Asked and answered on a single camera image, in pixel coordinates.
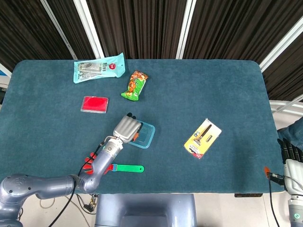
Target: transparent lid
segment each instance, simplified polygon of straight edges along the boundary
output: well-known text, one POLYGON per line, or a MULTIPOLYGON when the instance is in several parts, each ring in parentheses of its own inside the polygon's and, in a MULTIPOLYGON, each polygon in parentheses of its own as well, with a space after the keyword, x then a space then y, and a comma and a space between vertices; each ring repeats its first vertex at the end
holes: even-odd
POLYGON ((139 122, 143 123, 143 126, 139 132, 139 137, 135 141, 129 142, 129 144, 146 149, 150 146, 156 129, 155 126, 151 124, 142 121, 139 122))

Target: yellow package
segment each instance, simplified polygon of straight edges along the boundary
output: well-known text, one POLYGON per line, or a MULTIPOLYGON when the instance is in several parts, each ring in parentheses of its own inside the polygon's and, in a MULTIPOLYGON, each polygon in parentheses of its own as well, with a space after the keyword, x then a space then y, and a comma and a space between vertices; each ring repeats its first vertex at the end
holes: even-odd
POLYGON ((202 158, 212 143, 220 135, 221 129, 207 118, 184 144, 185 149, 197 158, 202 158))

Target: robotic arm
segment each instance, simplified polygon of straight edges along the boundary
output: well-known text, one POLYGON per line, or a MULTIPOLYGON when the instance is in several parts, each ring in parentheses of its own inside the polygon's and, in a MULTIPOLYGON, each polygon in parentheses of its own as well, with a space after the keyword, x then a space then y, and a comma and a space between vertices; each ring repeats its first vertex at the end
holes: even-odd
POLYGON ((41 178, 25 174, 6 177, 0 185, 0 227, 23 227, 17 220, 18 213, 27 199, 35 194, 40 199, 69 195, 74 186, 85 192, 93 193, 107 167, 123 148, 130 142, 141 127, 136 117, 129 113, 114 129, 114 136, 105 144, 92 163, 93 174, 81 173, 62 177, 41 178))
POLYGON ((303 227, 303 152, 288 140, 278 139, 284 164, 284 176, 270 174, 270 179, 291 195, 288 201, 291 227, 303 227))

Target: green toothbrush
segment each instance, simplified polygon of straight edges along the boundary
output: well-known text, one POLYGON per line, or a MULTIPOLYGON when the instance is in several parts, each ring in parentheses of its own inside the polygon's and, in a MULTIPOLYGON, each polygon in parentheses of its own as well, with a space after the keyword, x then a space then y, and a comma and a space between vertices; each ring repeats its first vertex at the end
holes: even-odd
POLYGON ((111 164, 107 168, 106 174, 109 170, 116 172, 116 171, 121 171, 121 172, 133 172, 133 173, 142 173, 144 171, 143 166, 132 166, 132 165, 120 165, 120 164, 111 164))

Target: white metal frame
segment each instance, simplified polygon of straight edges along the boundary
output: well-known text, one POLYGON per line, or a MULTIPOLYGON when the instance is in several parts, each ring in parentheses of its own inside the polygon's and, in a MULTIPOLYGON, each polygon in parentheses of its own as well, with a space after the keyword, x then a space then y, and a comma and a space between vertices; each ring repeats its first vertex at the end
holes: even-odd
POLYGON ((77 60, 78 58, 77 58, 74 50, 72 49, 70 43, 68 42, 68 40, 67 40, 67 38, 66 38, 66 36, 65 36, 65 34, 64 34, 61 26, 60 26, 60 24, 59 24, 59 22, 57 20, 57 18, 53 14, 53 11, 52 11, 51 7, 49 6, 47 0, 40 0, 40 1, 41 1, 42 5, 43 5, 44 9, 46 10, 48 16, 52 20, 53 25, 56 27, 58 33, 60 34, 61 38, 63 39, 63 41, 64 41, 67 49, 70 51, 72 58, 75 59, 75 60, 77 60))
POLYGON ((11 71, 9 71, 4 65, 0 63, 0 70, 4 72, 9 78, 11 78, 11 71))
POLYGON ((288 114, 295 114, 299 116, 303 116, 303 103, 300 103, 300 101, 303 100, 303 95, 298 96, 293 101, 269 101, 270 108, 273 114, 278 112, 285 112, 288 114))
POLYGON ((104 58, 104 53, 86 0, 74 0, 74 4, 96 59, 104 58))
POLYGON ((187 40, 187 36, 188 36, 188 31, 189 31, 191 19, 193 17, 195 5, 196 5, 196 0, 187 0, 187 2, 186 2, 185 13, 184 13, 183 22, 182 22, 182 28, 181 28, 178 47, 177 47, 176 59, 183 58, 186 40, 187 40))
POLYGON ((303 32, 303 17, 289 30, 281 41, 261 62, 260 68, 264 72, 270 64, 303 32))

